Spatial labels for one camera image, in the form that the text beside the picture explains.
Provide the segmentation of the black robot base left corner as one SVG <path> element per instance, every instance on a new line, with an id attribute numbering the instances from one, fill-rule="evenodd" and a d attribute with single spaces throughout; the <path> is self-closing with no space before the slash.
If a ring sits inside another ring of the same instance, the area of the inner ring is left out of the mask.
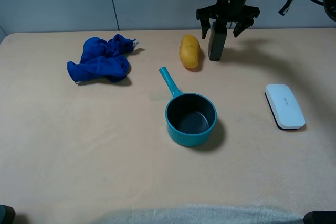
<path id="1" fill-rule="evenodd" d="M 16 216 L 15 210 L 6 205 L 0 205 L 0 224 L 12 224 Z"/>

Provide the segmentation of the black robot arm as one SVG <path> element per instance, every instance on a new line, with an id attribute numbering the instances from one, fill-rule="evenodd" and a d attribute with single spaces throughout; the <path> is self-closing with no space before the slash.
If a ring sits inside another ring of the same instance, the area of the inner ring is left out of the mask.
<path id="1" fill-rule="evenodd" d="M 235 22 L 234 36 L 238 37 L 245 29 L 254 24 L 260 14 L 258 7 L 247 6 L 246 0 L 217 0 L 216 4 L 196 10 L 196 19 L 201 23 L 202 38 L 205 39 L 214 19 L 223 24 Z"/>

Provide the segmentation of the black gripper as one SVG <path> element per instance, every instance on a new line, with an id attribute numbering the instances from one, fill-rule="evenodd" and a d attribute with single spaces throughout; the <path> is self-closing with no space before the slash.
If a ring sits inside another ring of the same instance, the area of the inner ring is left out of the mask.
<path id="1" fill-rule="evenodd" d="M 254 24 L 260 14 L 258 7 L 247 6 L 246 0 L 217 0 L 216 4 L 196 10 L 196 19 L 201 23 L 202 39 L 209 30 L 209 20 L 219 20 L 226 24 L 235 22 L 234 37 Z"/>

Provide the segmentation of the black robot base right corner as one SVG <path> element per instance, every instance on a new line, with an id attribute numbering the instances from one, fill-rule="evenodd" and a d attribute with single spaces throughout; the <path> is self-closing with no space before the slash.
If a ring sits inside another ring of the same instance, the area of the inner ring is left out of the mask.
<path id="1" fill-rule="evenodd" d="M 305 214 L 304 224 L 336 224 L 335 211 L 312 211 Z"/>

